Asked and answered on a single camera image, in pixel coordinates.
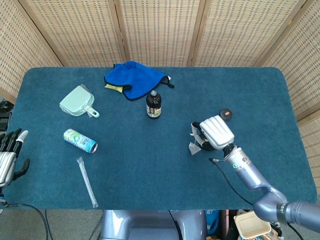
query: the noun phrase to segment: blue table surface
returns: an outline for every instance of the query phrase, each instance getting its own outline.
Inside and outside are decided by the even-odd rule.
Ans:
[[[8,131],[29,130],[17,160],[30,158],[26,175],[3,190],[11,203],[46,209],[91,209],[76,161],[83,157],[99,209],[249,209],[208,158],[222,151],[191,156],[191,122],[233,112],[227,124],[234,143],[289,201],[317,201],[310,166],[283,74],[276,68],[159,67],[174,89],[160,84],[162,113],[146,114],[145,97],[128,101],[104,88],[107,67],[41,67],[24,76]],[[84,84],[94,95],[99,118],[71,116],[60,101]],[[98,142],[89,154],[64,141],[72,128]],[[221,168],[249,201],[249,191],[226,163]]]

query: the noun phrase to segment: mint green dustpan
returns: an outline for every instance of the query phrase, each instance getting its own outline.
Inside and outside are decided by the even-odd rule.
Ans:
[[[60,102],[60,108],[73,116],[80,116],[88,112],[93,117],[98,118],[100,114],[91,107],[94,101],[95,97],[79,85]]]

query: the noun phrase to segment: dark glass bottle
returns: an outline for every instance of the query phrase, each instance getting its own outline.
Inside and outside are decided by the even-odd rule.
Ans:
[[[146,114],[151,119],[157,119],[160,117],[161,114],[161,96],[159,93],[157,93],[156,90],[152,90],[147,96],[146,96]]]

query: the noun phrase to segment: wire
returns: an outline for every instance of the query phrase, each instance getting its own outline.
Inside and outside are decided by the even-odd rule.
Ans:
[[[44,210],[44,216],[45,216],[46,225],[48,226],[50,238],[51,238],[51,240],[54,240],[54,238],[52,237],[52,234],[51,234],[50,225],[49,225],[49,221],[48,221],[48,217],[47,217],[47,209]]]
[[[287,222],[287,224],[288,224],[289,228],[291,228],[298,235],[298,237],[301,240],[304,240],[304,238],[301,236],[301,234],[293,226],[291,226],[291,224],[289,222]]]
[[[231,185],[229,179],[227,178],[227,176],[225,175],[224,171],[221,169],[221,167],[213,161],[210,161],[211,163],[213,163],[222,173],[222,175],[224,176],[226,182],[229,184],[230,188],[235,192],[235,194],[237,194],[243,201],[245,201],[247,204],[250,204],[251,206],[253,205],[252,202],[248,201],[247,199],[245,199],[243,196],[241,196],[240,193],[237,192],[237,190],[235,190],[235,188]]]
[[[97,228],[99,227],[99,225],[100,225],[101,222],[102,222],[102,216],[101,216],[99,222],[95,225],[95,228],[93,229],[93,231],[92,231],[92,233],[91,233],[91,235],[90,235],[90,237],[89,237],[89,240],[91,240],[91,238],[94,236],[95,231],[97,230]]]
[[[170,214],[170,216],[171,216],[171,218],[172,218],[172,220],[174,222],[175,228],[176,228],[176,230],[178,232],[179,240],[184,240],[183,237],[182,237],[181,229],[180,229],[180,226],[179,226],[178,222],[172,216],[171,211],[170,210],[168,210],[168,211],[169,211],[169,214]]]
[[[41,216],[42,221],[43,221],[43,224],[44,224],[44,227],[45,227],[45,239],[46,239],[46,240],[49,240],[48,227],[47,227],[47,223],[46,223],[45,217],[44,217],[44,215],[39,211],[38,208],[36,208],[36,207],[34,207],[34,206],[32,206],[32,205],[23,204],[23,203],[13,203],[13,204],[8,204],[8,205],[6,205],[7,208],[21,207],[21,206],[32,208],[32,209],[36,210],[36,212]]]

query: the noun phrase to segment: blue towel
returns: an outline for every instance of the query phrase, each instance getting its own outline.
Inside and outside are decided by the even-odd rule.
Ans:
[[[130,101],[142,98],[160,83],[172,89],[175,87],[164,73],[135,61],[114,64],[113,70],[105,75],[104,81],[112,86],[123,87],[123,94]]]

